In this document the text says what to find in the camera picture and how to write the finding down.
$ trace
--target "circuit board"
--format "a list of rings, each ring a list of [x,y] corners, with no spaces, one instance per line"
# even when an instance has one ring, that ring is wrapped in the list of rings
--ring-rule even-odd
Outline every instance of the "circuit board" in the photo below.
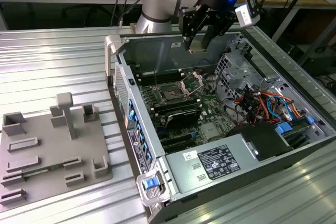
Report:
[[[191,73],[189,75],[183,83],[177,81],[139,86],[157,135],[167,153],[218,140],[235,126],[202,76],[195,75],[201,77],[196,79]],[[170,116],[181,113],[195,113],[197,118],[179,119],[177,126],[169,127],[167,121]]]

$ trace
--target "warning label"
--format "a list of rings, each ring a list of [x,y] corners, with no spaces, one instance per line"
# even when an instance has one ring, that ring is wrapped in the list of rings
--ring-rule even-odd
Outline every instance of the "warning label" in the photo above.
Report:
[[[240,167],[227,145],[198,153],[198,157],[212,180],[240,170]]]

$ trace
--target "sticker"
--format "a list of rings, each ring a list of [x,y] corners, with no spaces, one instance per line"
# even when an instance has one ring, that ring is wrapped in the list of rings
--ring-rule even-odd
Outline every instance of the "sticker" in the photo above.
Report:
[[[125,116],[125,126],[126,126],[126,128],[128,126],[128,118],[127,118],[127,116]]]
[[[183,156],[186,161],[197,158],[197,151],[183,153]]]
[[[170,47],[174,48],[174,47],[180,47],[180,46],[181,46],[181,42],[175,42],[175,43],[172,43]]]
[[[145,161],[145,158],[143,157],[143,152],[141,145],[138,142],[137,135],[135,134],[134,130],[128,130],[128,136],[131,141],[131,144],[133,145],[133,152],[135,154],[136,162],[140,168],[141,174],[144,174],[149,170],[149,167]]]
[[[235,160],[227,145],[222,145],[198,153],[198,157],[200,158],[201,163],[211,180],[215,180],[240,170],[237,161]]]

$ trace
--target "slotted aluminum surface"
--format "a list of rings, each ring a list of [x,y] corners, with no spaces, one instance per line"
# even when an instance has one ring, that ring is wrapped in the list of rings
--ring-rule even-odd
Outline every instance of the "slotted aluminum surface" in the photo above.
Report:
[[[13,111],[49,113],[57,93],[71,92],[75,106],[93,102],[98,108],[113,172],[106,182],[3,212],[1,224],[147,223],[105,82],[104,38],[115,33],[113,28],[0,33],[1,122]]]
[[[248,31],[289,69],[293,63],[281,49],[258,28]],[[1,213],[0,223],[147,223],[104,82],[105,36],[129,33],[128,28],[84,28],[0,34],[0,115],[13,108],[25,116],[49,113],[59,92],[72,92],[75,105],[94,102],[114,174],[109,181]],[[272,74],[257,52],[253,61]],[[333,97],[298,71],[297,80],[334,116]],[[335,181],[336,142],[167,223],[336,223]]]

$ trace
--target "blue latch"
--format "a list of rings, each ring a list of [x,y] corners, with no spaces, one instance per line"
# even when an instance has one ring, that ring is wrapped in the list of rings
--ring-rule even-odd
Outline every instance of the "blue latch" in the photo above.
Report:
[[[145,137],[143,136],[143,133],[140,133],[140,142],[142,143],[144,141]]]
[[[278,127],[276,127],[277,132],[280,134],[291,131],[293,128],[289,125],[289,123],[280,123],[278,124]]]
[[[159,180],[157,178],[149,178],[143,182],[145,186],[145,190],[152,189],[160,185]]]
[[[134,119],[134,110],[131,110],[130,111],[130,114],[128,115],[128,118],[129,118],[129,120],[133,120]]]
[[[312,123],[315,122],[315,119],[312,116],[309,115],[309,116],[307,116],[307,121],[308,121],[308,123],[312,124]]]
[[[148,158],[148,160],[151,160],[151,159],[152,159],[152,155],[151,155],[151,153],[147,152],[147,158]]]

